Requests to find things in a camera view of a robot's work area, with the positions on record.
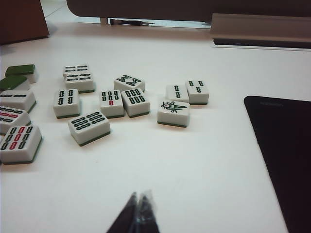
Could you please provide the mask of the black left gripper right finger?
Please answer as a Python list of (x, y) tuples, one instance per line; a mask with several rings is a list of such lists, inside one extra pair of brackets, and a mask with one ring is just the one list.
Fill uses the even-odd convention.
[(137, 232), (159, 233), (156, 217), (153, 210), (151, 190), (141, 193), (137, 208)]

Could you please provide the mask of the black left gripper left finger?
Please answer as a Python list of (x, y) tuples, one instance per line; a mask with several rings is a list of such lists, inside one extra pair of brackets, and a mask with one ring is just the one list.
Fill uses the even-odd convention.
[(133, 233), (137, 210), (137, 193), (133, 192), (107, 233)]

